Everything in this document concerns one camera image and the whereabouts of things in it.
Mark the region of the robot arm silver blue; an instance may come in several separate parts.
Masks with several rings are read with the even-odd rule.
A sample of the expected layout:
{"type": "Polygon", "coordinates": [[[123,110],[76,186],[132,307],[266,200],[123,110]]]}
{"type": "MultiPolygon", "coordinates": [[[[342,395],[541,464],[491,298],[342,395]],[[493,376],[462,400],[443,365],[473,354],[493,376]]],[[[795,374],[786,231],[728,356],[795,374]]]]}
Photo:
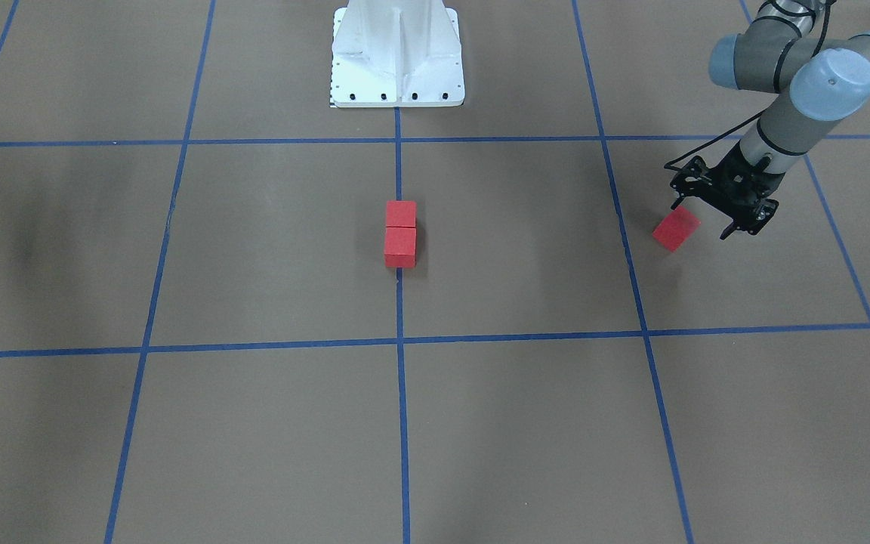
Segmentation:
{"type": "Polygon", "coordinates": [[[705,201],[730,220],[722,238],[755,235],[773,219],[773,194],[788,170],[870,100],[870,30],[845,40],[825,29],[811,36],[829,21],[829,1],[764,1],[746,31],[712,48],[714,84],[776,99],[745,121],[746,133],[717,165],[696,151],[667,162],[674,207],[688,197],[705,201]]]}

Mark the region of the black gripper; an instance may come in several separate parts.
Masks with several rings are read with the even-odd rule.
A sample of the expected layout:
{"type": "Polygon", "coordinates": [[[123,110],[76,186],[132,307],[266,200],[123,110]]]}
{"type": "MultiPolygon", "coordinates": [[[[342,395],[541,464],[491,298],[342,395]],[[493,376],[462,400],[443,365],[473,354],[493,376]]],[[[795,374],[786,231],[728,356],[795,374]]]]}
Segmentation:
{"type": "Polygon", "coordinates": [[[670,210],[676,211],[687,197],[696,197],[725,214],[732,221],[719,235],[726,240],[739,231],[760,231],[774,216],[779,202],[772,195],[778,190],[784,173],[770,173],[771,157],[760,158],[755,165],[746,161],[739,145],[713,168],[700,156],[676,166],[670,187],[677,198],[670,210]]]}

